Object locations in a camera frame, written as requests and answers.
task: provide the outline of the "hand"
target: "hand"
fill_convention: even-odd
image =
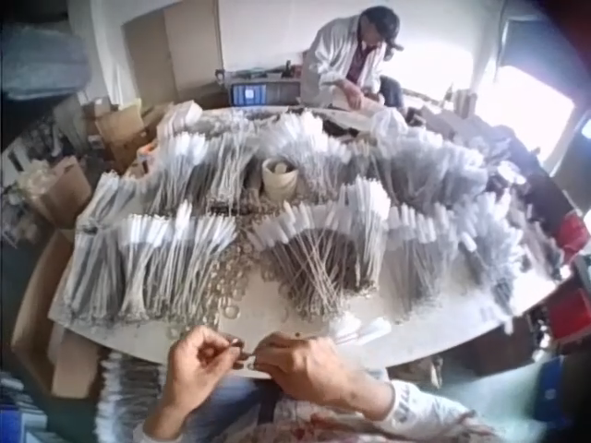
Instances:
[[[353,111],[361,109],[363,92],[355,83],[345,79],[337,83],[337,86],[343,91],[344,97]]]
[[[144,433],[158,440],[179,437],[191,411],[211,395],[233,366],[240,365],[242,343],[232,345],[223,335],[199,326],[177,341],[168,354],[163,396],[144,423]]]
[[[376,94],[375,92],[366,92],[365,95],[367,98],[374,102],[382,103],[381,96],[379,94]]]
[[[162,402],[182,413],[197,409],[241,354],[222,334],[198,326],[177,341],[168,354]]]
[[[361,412],[371,420],[383,419],[391,408],[391,386],[349,367],[328,338],[297,340],[275,332],[254,354],[255,368],[297,400]]]

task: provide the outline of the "table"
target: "table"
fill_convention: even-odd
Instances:
[[[281,109],[285,108],[273,107],[273,110]],[[384,261],[388,260],[392,259],[387,253]],[[350,311],[364,323],[376,317],[386,317],[394,323],[392,332],[364,346],[342,345],[339,347],[341,354],[366,368],[383,368],[441,353],[497,328],[502,322],[492,297],[468,286],[468,279],[466,268],[455,269],[452,278],[444,283],[437,304],[423,305],[404,318],[403,307],[392,296],[389,275],[383,271],[380,293],[370,298],[358,297],[351,302]],[[524,313],[546,298],[555,287],[542,269],[533,268],[522,274],[515,282],[516,312]],[[275,330],[298,332],[301,336],[325,332],[321,323],[307,323],[290,312],[289,304],[278,294],[278,288],[278,283],[263,281],[259,269],[254,269],[249,275],[247,293],[238,304],[239,318],[221,316],[220,330],[243,339],[248,351]],[[49,313],[51,320],[108,348],[154,363],[166,362],[168,349],[175,338],[164,322],[118,325],[109,329],[69,321],[59,293],[60,289]],[[248,369],[237,371],[237,374],[263,377]]]

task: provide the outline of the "person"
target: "person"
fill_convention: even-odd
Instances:
[[[252,355],[272,381],[228,376],[248,357],[241,346],[191,330],[171,348],[162,397],[134,441],[497,441],[461,404],[346,364],[330,339],[276,332]]]
[[[400,19],[386,6],[374,6],[358,16],[324,25],[304,56],[302,103],[327,107],[334,88],[343,92],[354,110],[360,108],[364,96],[384,103],[380,94],[382,65],[394,50],[403,50],[396,42],[399,30]]]

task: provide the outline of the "door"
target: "door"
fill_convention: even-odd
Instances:
[[[139,97],[144,105],[178,99],[164,10],[150,12],[123,25]]]

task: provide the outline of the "white wall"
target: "white wall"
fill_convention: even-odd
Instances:
[[[298,63],[326,22],[370,6],[389,6],[400,16],[399,42],[405,51],[394,55],[388,73],[405,87],[431,95],[443,93],[452,79],[456,87],[471,85],[485,32],[501,4],[497,0],[219,2],[223,67],[228,70],[279,66],[287,59]]]
[[[128,103],[138,97],[122,28],[124,23],[178,1],[90,0],[96,46],[112,102]]]
[[[107,94],[107,87],[104,82],[101,58],[97,48],[92,22],[91,0],[68,0],[67,13],[72,32],[84,41],[86,55],[90,63],[90,82],[78,94],[80,102],[88,102]]]

